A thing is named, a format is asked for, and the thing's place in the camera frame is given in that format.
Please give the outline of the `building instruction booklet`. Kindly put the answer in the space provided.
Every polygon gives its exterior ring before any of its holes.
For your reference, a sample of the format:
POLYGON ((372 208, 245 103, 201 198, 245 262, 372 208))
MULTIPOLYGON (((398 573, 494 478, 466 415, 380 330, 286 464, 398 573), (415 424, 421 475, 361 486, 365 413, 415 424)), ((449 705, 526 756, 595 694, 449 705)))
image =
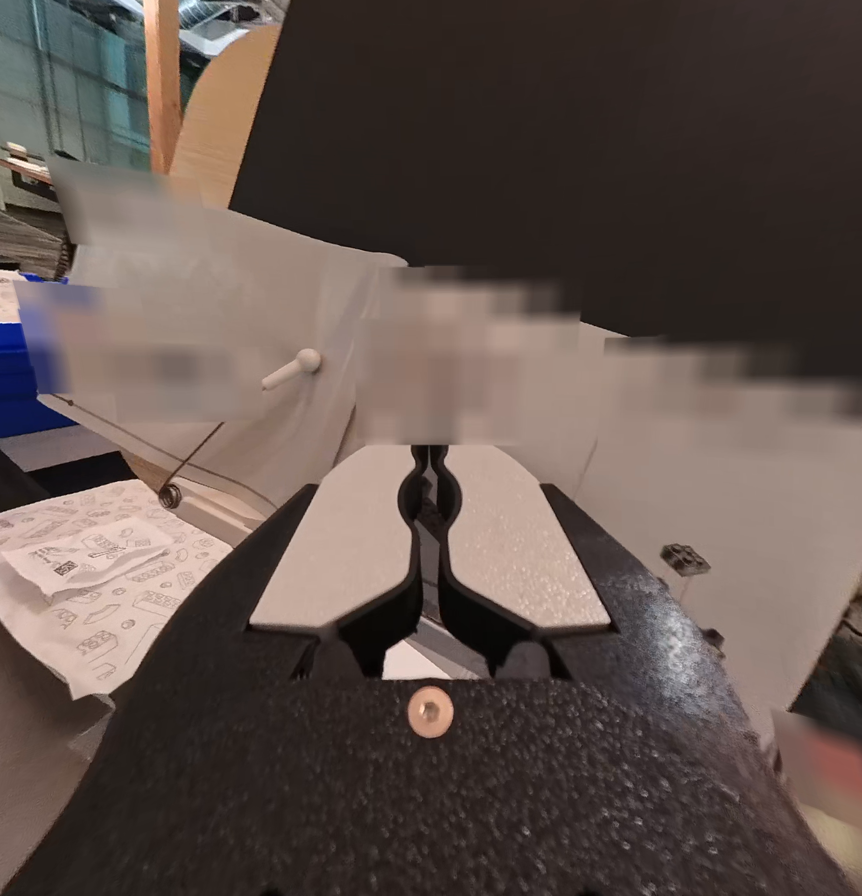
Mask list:
POLYGON ((633 341, 559 315, 534 284, 207 207, 179 177, 49 168, 78 251, 40 395, 103 400, 122 423, 252 420, 264 378, 302 350, 348 351, 355 406, 332 468, 407 435, 495 444, 652 572, 663 546, 696 550, 698 583, 667 580, 727 636, 756 725, 795 700, 862 571, 847 391, 755 378, 748 348, 633 341))

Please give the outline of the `wooden post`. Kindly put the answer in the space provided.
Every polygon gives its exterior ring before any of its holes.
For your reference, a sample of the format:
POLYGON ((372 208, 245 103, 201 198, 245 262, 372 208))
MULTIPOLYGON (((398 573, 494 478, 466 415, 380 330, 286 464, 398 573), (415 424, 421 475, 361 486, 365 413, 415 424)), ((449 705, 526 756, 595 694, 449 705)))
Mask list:
POLYGON ((171 169, 182 126, 177 1, 143 1, 150 166, 171 169))

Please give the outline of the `small white printed bag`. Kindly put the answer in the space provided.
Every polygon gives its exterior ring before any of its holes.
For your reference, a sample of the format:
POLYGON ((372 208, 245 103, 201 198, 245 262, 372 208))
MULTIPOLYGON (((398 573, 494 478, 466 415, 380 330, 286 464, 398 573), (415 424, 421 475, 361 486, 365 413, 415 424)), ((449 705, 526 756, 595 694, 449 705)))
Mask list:
POLYGON ((155 559, 173 544, 171 534, 146 520, 128 518, 1 555, 45 599, 53 599, 103 585, 155 559))

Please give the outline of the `white printed paper bag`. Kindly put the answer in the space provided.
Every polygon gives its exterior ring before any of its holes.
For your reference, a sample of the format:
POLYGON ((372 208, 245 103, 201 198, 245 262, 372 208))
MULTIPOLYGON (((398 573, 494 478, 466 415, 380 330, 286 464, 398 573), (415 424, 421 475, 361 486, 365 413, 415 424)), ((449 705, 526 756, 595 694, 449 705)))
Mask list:
POLYGON ((232 547, 165 510, 138 479, 0 513, 0 622, 63 680, 73 699, 127 682, 182 602, 232 547), (103 585, 45 599, 3 551, 65 539, 128 518, 171 534, 155 559, 103 585))

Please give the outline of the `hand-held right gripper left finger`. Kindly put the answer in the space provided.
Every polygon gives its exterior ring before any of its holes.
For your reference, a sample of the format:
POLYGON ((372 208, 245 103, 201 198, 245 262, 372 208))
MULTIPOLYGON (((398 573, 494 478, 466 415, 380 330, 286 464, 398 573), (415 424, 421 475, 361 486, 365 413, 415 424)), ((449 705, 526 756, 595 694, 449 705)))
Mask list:
POLYGON ((366 676, 423 608, 420 538, 423 450, 369 445, 328 473, 249 618, 261 633, 341 642, 366 676))

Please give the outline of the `grey desk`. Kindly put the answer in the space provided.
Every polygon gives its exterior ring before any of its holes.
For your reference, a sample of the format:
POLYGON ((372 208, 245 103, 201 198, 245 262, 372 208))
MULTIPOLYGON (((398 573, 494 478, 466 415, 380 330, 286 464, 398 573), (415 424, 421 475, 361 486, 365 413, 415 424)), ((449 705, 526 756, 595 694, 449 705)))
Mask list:
POLYGON ((302 654, 247 633, 311 494, 277 511, 208 573, 140 670, 121 686, 91 764, 69 747, 96 719, 0 634, 1 894, 262 894, 232 805, 246 754, 266 733, 246 709, 285 687, 302 654))

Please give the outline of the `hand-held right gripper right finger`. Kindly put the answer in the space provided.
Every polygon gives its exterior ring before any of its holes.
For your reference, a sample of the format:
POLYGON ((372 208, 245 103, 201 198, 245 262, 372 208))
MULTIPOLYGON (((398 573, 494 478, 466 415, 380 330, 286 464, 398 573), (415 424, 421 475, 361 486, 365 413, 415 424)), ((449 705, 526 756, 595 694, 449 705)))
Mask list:
POLYGON ((542 484, 490 445, 438 453, 438 602, 444 627, 491 675, 523 643, 598 634, 612 618, 542 484))

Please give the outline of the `black partition panel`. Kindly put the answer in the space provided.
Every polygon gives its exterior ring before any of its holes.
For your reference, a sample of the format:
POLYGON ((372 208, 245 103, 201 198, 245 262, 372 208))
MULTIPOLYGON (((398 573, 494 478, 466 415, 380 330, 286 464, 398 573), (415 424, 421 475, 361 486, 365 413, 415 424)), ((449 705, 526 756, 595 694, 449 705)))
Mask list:
POLYGON ((862 389, 862 2, 291 2, 230 206, 862 389))

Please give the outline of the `blue plastic bin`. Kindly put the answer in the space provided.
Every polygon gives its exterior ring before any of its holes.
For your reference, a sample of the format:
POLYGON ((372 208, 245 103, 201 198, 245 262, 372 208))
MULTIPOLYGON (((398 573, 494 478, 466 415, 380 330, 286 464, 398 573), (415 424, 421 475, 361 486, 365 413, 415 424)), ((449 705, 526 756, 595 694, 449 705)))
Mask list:
POLYGON ((21 324, 0 322, 0 439, 73 426, 38 401, 21 324))

